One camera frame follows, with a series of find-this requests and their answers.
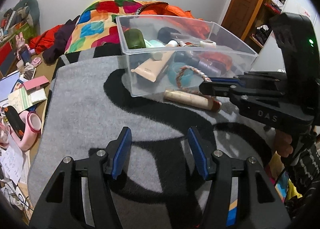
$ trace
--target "wooden door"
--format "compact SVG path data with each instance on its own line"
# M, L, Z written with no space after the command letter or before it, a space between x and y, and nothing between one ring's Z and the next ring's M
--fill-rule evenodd
M241 38L258 0L231 0L222 26Z

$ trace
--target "clear plastic bin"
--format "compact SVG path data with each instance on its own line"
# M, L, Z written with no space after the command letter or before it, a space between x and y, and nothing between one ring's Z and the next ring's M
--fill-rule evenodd
M164 92L166 89L177 90L172 75L179 66L176 64L178 62L192 65L209 77L233 77L249 71L258 56L246 43L214 22L162 15L119 16L116 22L123 52L122 64L126 69L124 82L133 97ZM145 40L161 41L164 45L173 39L199 45L200 41L207 39L214 41L216 48L185 46L129 49L124 36L128 29L139 29ZM155 53L162 59L154 60ZM198 87L201 82L200 76L193 74L190 77L190 73L183 81L185 87Z

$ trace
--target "green bottle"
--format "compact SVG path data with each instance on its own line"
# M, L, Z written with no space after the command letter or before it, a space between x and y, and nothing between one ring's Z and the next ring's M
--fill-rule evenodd
M143 35L138 29L129 29L124 32L128 49L146 48Z

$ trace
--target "wooden desk surface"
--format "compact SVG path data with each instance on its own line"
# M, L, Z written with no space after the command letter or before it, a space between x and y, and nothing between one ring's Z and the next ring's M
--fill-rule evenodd
M34 55L32 56L32 59L35 57L41 57L42 59L42 63L36 67L36 73L34 77L39 77L39 76L45 76L51 83L52 80L52 76L53 76L53 72L56 68L56 64L57 61L55 62L55 64L47 66L44 62L43 62L43 57L42 57L42 53L40 55ZM44 88L45 94L48 96L49 94L49 88L50 85L46 86ZM45 106L46 106L46 101L43 101L41 103L38 104L37 108L36 108L36 113L39 115L40 119L43 120L42 116L44 114L44 110L45 110ZM35 144L33 144L32 148L30 149L30 161L31 163L33 162L38 148L39 148L39 143L40 143L40 135L38 135Z

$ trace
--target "bunny ears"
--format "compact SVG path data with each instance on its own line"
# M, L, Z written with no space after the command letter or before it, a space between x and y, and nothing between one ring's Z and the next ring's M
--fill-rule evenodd
M18 36L18 35L16 35L16 41L18 41L18 39L20 39L20 38L23 38L23 34L22 34L22 32L20 32L20 33L19 33L19 36Z

